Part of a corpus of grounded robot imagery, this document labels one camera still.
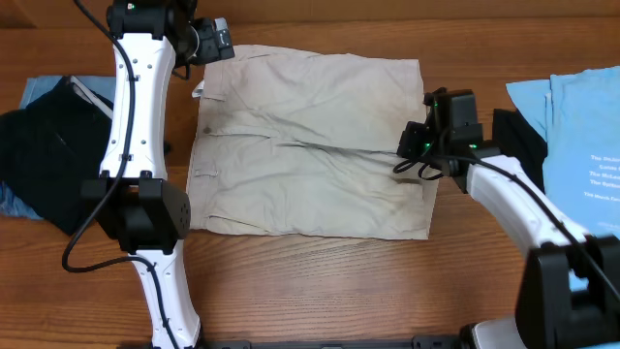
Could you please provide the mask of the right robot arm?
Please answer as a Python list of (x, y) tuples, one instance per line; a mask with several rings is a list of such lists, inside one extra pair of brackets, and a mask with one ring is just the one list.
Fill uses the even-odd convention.
[(568, 218), (519, 161), (482, 135), (469, 90), (423, 96), (424, 122), (411, 121), (397, 154), (399, 174), (418, 166), (450, 177), (483, 205), (524, 254), (512, 317), (418, 335), (415, 348), (587, 348), (619, 341), (619, 240), (597, 238)]

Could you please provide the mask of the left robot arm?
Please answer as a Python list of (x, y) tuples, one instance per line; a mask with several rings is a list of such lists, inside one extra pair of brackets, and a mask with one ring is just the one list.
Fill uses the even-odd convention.
[(188, 195), (168, 181), (166, 99), (179, 67), (190, 70), (234, 56), (227, 22), (195, 16), (194, 1), (115, 1), (98, 28), (113, 44), (115, 95), (108, 145), (81, 196), (123, 256), (86, 268), (132, 264), (152, 324), (150, 348), (204, 348), (183, 261), (190, 233)]

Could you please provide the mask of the beige khaki shorts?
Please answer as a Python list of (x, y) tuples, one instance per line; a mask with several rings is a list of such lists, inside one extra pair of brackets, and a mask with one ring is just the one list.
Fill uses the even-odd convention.
[(428, 238), (438, 185), (395, 171), (407, 123), (426, 117), (423, 92), (416, 59), (237, 47), (195, 90), (191, 227)]

